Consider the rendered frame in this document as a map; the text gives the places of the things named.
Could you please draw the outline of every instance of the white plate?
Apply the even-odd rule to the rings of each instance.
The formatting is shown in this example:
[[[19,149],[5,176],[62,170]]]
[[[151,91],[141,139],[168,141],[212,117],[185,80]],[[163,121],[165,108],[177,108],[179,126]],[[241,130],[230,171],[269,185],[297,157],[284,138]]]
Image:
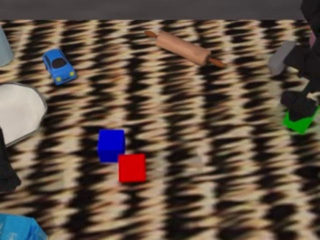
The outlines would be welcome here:
[[[0,127],[7,147],[34,133],[46,112],[46,101],[35,88],[0,84]]]

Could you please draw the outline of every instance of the car windshield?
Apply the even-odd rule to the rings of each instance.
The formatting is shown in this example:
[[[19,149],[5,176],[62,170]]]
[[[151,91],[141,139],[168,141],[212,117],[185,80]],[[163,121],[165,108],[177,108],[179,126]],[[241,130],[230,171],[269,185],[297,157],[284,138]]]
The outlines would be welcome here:
[[[67,62],[66,60],[64,60],[63,58],[59,57],[59,58],[56,58],[55,60],[52,61],[52,67],[54,69],[59,69],[59,68],[62,68],[64,65],[66,65]]]

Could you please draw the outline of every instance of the rolling pin handle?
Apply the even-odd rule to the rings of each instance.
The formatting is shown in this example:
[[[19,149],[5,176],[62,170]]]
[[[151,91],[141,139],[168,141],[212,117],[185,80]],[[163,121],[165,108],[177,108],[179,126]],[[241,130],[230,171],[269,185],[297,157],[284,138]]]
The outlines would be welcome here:
[[[157,34],[155,34],[153,31],[144,31],[144,34],[147,35],[150,38],[156,39],[158,37]]]
[[[222,61],[212,58],[211,56],[208,57],[208,62],[219,68],[224,68],[226,66]]]

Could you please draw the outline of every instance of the blue object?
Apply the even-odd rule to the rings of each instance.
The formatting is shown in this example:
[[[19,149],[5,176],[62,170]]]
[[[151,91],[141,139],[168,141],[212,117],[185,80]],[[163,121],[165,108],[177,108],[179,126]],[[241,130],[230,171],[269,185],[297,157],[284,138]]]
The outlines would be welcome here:
[[[125,131],[120,129],[101,129],[99,131],[98,156],[101,163],[117,163],[118,155],[126,151]]]
[[[0,67],[9,64],[14,59],[14,53],[11,50],[6,34],[0,27]]]
[[[65,84],[77,78],[74,67],[60,49],[56,48],[45,52],[42,60],[55,85]]]
[[[46,240],[45,232],[32,217],[0,213],[0,240]]]

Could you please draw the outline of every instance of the blue toy car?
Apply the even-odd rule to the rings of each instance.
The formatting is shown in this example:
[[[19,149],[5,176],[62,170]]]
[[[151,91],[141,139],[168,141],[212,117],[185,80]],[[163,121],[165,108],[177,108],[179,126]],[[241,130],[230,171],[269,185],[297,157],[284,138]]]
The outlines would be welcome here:
[[[42,59],[55,85],[65,84],[77,77],[74,67],[60,49],[55,48],[45,52]]]

